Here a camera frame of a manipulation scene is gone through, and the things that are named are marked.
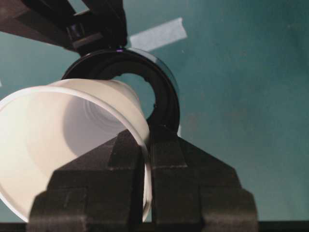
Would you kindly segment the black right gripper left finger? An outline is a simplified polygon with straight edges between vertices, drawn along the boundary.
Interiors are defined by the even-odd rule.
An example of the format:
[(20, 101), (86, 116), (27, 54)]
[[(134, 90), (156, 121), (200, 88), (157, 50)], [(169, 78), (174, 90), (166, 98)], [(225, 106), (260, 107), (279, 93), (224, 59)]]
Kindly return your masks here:
[(29, 232), (131, 232), (142, 223), (144, 160), (125, 130), (56, 169), (36, 196)]

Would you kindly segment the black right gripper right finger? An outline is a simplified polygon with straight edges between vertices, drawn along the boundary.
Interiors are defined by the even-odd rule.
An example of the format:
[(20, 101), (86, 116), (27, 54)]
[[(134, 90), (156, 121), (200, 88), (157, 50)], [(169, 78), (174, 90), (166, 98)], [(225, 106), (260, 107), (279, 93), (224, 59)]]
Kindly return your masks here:
[(253, 195), (236, 170), (164, 126), (150, 129), (157, 232), (256, 232)]

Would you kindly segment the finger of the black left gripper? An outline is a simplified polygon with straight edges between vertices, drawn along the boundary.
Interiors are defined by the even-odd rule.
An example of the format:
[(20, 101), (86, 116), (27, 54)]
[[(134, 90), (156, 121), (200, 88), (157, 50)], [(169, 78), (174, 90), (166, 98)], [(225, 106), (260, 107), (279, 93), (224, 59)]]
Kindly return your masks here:
[(122, 0), (85, 0), (88, 10), (75, 14), (67, 25), (73, 50), (86, 55), (127, 45), (127, 23)]
[(67, 27), (74, 15), (67, 0), (2, 0), (0, 30), (73, 50)]

